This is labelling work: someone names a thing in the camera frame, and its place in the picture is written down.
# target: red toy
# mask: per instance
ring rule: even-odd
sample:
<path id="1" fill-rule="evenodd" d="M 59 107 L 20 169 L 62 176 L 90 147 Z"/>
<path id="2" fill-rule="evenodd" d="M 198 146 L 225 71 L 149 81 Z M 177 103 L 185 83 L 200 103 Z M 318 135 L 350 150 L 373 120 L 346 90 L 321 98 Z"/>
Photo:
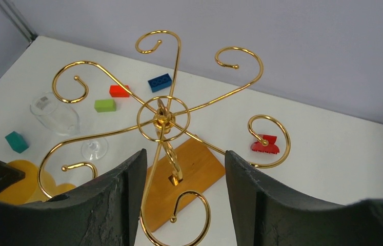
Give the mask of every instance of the red toy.
<path id="1" fill-rule="evenodd" d="M 280 152 L 279 147 L 275 144 L 277 137 L 271 135 L 260 135 L 259 136 L 268 141 L 268 145 L 264 146 L 259 141 L 254 142 L 250 149 L 256 152 L 265 152 L 270 154 L 277 154 Z"/>
<path id="2" fill-rule="evenodd" d="M 120 86 L 110 86 L 110 95 L 111 97 L 129 97 L 128 92 Z"/>

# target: lime green block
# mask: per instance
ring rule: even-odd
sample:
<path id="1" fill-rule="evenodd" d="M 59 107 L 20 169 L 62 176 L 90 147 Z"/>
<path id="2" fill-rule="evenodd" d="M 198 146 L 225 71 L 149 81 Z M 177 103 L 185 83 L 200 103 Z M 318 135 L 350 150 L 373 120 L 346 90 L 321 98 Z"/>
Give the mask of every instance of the lime green block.
<path id="1" fill-rule="evenodd" d="M 116 102 L 113 99 L 96 100 L 95 110 L 97 112 L 114 112 L 116 111 Z"/>

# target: teal block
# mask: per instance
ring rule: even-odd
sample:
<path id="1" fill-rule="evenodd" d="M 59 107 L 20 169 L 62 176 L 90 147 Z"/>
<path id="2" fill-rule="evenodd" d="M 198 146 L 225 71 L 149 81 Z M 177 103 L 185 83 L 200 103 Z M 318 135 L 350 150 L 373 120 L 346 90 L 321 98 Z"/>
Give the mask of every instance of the teal block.
<path id="1" fill-rule="evenodd" d="M 27 142 L 25 142 L 24 138 L 15 131 L 7 135 L 6 140 L 10 147 L 19 154 L 28 149 Z"/>
<path id="2" fill-rule="evenodd" d="M 116 102 L 113 99 L 96 100 L 95 110 L 98 113 L 116 111 Z"/>

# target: blue lego brick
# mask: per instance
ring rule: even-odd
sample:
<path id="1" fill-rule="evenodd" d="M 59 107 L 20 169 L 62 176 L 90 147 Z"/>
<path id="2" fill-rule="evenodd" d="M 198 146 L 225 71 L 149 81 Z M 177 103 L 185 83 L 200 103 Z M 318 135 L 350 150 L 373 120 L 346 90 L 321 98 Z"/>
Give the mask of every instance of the blue lego brick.
<path id="1" fill-rule="evenodd" d="M 168 73 L 161 75 L 160 77 L 148 80 L 148 82 L 152 89 L 152 92 L 162 90 L 172 85 L 172 79 L 170 78 Z"/>
<path id="2" fill-rule="evenodd" d="M 19 154 L 28 149 L 27 142 L 25 142 L 24 138 L 17 132 L 13 131 L 7 135 L 6 140 L 10 147 Z"/>

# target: wine glass base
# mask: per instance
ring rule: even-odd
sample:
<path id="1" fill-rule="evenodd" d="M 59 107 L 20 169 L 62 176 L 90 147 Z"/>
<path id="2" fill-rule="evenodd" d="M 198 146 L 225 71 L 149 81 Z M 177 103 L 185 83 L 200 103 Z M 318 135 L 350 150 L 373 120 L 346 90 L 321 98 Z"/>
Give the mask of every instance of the wine glass base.
<path id="1" fill-rule="evenodd" d="M 96 138 L 83 142 L 81 154 L 86 160 L 99 160 L 108 150 L 108 142 L 105 138 Z"/>

